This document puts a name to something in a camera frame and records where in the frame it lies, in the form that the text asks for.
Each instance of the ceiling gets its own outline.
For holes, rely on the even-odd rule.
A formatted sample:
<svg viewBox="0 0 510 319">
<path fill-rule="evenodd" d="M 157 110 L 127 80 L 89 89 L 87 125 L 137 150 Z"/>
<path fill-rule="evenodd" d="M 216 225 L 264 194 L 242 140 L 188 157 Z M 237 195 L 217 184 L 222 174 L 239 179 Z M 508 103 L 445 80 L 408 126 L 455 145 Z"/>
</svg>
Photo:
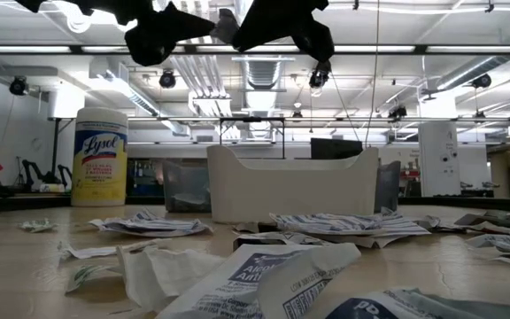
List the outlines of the ceiling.
<svg viewBox="0 0 510 319">
<path fill-rule="evenodd" d="M 180 2 L 180 7 L 190 1 Z M 217 20 L 217 10 L 222 7 L 234 9 L 232 0 L 209 1 L 209 11 L 202 11 L 200 2 L 193 13 L 209 16 Z M 491 13 L 463 12 L 452 13 L 435 11 L 467 11 L 483 9 L 488 0 L 381 0 L 381 12 L 377 12 L 375 0 L 360 0 L 357 11 L 352 9 L 353 1 L 330 1 L 324 12 L 315 11 L 313 16 L 329 26 L 336 44 L 372 43 L 375 44 L 377 31 L 379 43 L 403 44 L 510 44 L 510 0 L 493 0 L 496 10 Z M 88 31 L 76 34 L 68 29 L 66 16 L 57 12 L 53 3 L 45 3 L 41 11 L 26 12 L 13 1 L 0 2 L 0 43 L 1 44 L 124 44 L 123 32 L 114 25 L 92 25 Z M 293 56 L 294 60 L 284 62 L 281 73 L 282 91 L 276 96 L 272 115 L 291 116 L 294 103 L 302 104 L 305 117 L 332 117 L 345 115 L 344 107 L 354 116 L 367 117 L 374 110 L 386 116 L 395 97 L 406 86 L 423 86 L 424 79 L 437 82 L 437 79 L 459 69 L 475 58 L 470 56 L 334 56 L 330 60 L 332 75 L 319 97 L 312 97 L 307 85 L 307 77 L 315 68 L 316 62 L 307 56 Z M 0 67 L 9 66 L 54 66 L 70 74 L 86 89 L 95 91 L 87 96 L 87 104 L 106 105 L 134 113 L 135 106 L 121 94 L 93 88 L 89 77 L 90 56 L 0 56 Z M 109 57 L 110 65 L 123 63 L 130 71 L 130 81 L 143 91 L 165 113 L 190 116 L 188 108 L 189 88 L 176 73 L 177 85 L 173 89 L 161 89 L 159 76 L 164 68 L 174 68 L 170 59 L 161 66 L 143 67 L 129 56 Z M 244 98 L 243 72 L 239 62 L 232 56 L 217 57 L 218 70 L 226 92 L 231 97 L 231 111 L 240 112 L 247 107 Z M 492 85 L 480 89 L 475 98 L 472 88 L 459 87 L 452 91 L 455 96 L 459 116 L 475 114 L 475 109 L 489 105 L 500 105 L 510 100 L 510 61 L 489 71 Z M 407 107 L 409 116 L 418 115 L 419 103 L 416 88 L 401 94 L 398 102 Z M 490 115 L 509 117 L 510 106 L 491 112 Z M 337 123 L 348 126 L 348 123 Z M 504 127 L 494 124 L 491 127 Z"/>
</svg>

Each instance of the table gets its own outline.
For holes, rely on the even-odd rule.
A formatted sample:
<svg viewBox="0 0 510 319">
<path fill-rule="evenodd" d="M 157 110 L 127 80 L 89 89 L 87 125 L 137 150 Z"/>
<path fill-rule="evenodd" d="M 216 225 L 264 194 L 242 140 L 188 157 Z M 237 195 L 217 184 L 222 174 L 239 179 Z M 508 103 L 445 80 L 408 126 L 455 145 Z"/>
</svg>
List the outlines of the table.
<svg viewBox="0 0 510 319">
<path fill-rule="evenodd" d="M 80 265 L 115 265 L 116 257 L 61 261 L 57 246 L 74 248 L 126 245 L 143 240 L 117 233 L 100 233 L 87 224 L 92 219 L 132 216 L 143 206 L 107 208 L 60 207 L 0 213 L 0 318 L 140 318 L 124 312 L 134 308 L 120 276 L 89 281 L 65 296 L 68 277 Z M 147 206 L 164 215 L 163 206 Z M 432 214 L 453 222 L 475 209 L 441 206 L 402 206 L 404 215 Z M 168 214 L 170 218 L 200 218 L 212 224 L 209 214 Z M 31 234 L 17 224 L 49 218 L 56 231 Z M 213 225 L 214 234 L 173 239 L 173 249 L 228 256 L 236 235 L 229 225 Z M 435 234 L 404 238 L 382 250 L 361 249 L 362 257 L 332 281 L 316 302 L 339 303 L 347 297 L 397 286 L 418 287 L 457 300 L 481 300 L 510 304 L 510 265 L 487 261 L 464 246 L 464 235 Z M 321 318 L 323 314 L 310 314 Z"/>
</svg>

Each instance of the table surface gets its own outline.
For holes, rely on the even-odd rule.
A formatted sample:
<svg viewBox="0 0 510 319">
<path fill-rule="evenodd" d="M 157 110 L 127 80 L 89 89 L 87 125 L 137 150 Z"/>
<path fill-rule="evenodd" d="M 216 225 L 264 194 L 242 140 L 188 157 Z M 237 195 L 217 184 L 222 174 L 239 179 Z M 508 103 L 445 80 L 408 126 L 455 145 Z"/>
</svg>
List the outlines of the table surface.
<svg viewBox="0 0 510 319">
<path fill-rule="evenodd" d="M 98 232 L 92 219 L 129 217 L 144 206 L 107 208 L 51 208 L 0 213 L 0 318 L 141 318 L 128 300 L 120 276 L 88 281 L 65 295 L 71 272 L 81 265 L 115 265 L 115 256 L 62 261 L 58 243 L 75 249 L 125 245 L 146 238 Z M 147 206 L 165 215 L 163 206 Z M 406 216 L 436 215 L 453 222 L 466 213 L 483 211 L 441 206 L 402 206 Z M 171 249 L 229 256 L 236 234 L 229 225 L 213 224 L 209 214 L 168 214 L 169 218 L 200 218 L 212 224 L 213 234 L 178 237 Z M 52 232 L 27 233 L 17 225 L 48 218 L 58 224 Z M 339 303 L 351 296 L 394 287 L 418 287 L 457 300 L 510 304 L 510 264 L 489 261 L 488 254 L 468 249 L 464 239 L 473 235 L 434 234 L 408 237 L 383 249 L 360 249 L 362 257 L 333 280 L 316 302 Z M 311 313 L 312 318 L 323 314 Z"/>
</svg>

